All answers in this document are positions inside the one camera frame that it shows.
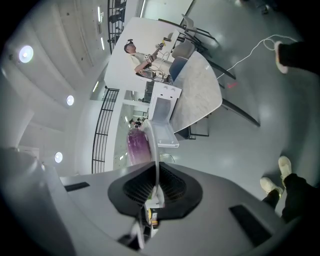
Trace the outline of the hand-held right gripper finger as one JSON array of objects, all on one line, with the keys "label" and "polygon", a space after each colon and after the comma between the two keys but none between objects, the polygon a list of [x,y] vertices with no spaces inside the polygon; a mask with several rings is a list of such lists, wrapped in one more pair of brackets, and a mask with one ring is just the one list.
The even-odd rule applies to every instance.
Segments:
[{"label": "hand-held right gripper finger", "polygon": [[142,131],[145,133],[146,138],[148,140],[151,159],[155,164],[155,186],[152,191],[151,198],[152,199],[157,198],[159,207],[163,208],[165,206],[165,198],[164,198],[164,193],[160,188],[160,154],[158,150],[156,132],[152,122],[149,119],[143,122]]}]

